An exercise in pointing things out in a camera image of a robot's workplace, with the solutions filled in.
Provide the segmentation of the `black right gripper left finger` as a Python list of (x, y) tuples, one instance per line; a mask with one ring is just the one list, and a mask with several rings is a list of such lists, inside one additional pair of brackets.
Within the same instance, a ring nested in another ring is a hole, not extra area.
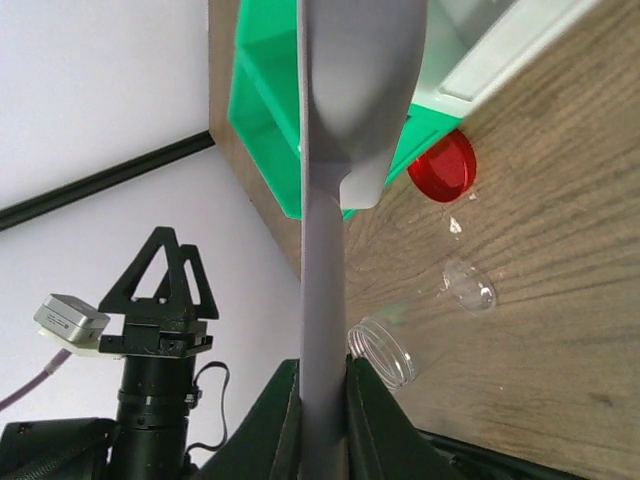
[(197, 473), (199, 479), (295, 479), (301, 457), (299, 361), (276, 369), (230, 440)]

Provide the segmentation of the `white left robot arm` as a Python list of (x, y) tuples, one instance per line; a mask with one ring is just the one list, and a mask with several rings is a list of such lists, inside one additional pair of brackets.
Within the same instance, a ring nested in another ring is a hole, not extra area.
[(211, 349), (207, 323), (219, 317), (196, 246), (157, 227), (97, 308), (52, 295), (35, 319), (64, 341), (34, 380), (3, 400), (23, 397), (71, 355), (122, 359), (117, 415), (23, 421), (1, 437), (4, 479), (191, 479), (187, 443), (198, 406), (198, 354)]

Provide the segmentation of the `lilac slotted plastic scoop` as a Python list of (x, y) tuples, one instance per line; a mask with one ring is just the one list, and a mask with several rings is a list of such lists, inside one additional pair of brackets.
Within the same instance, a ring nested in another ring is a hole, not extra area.
[(343, 214), (379, 200), (421, 70), (423, 1), (301, 1), (303, 479), (347, 474)]

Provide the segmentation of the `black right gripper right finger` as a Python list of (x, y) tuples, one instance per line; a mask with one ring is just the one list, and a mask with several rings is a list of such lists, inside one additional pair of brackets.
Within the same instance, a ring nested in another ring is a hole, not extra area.
[(461, 479), (414, 428), (370, 362), (346, 357), (351, 479)]

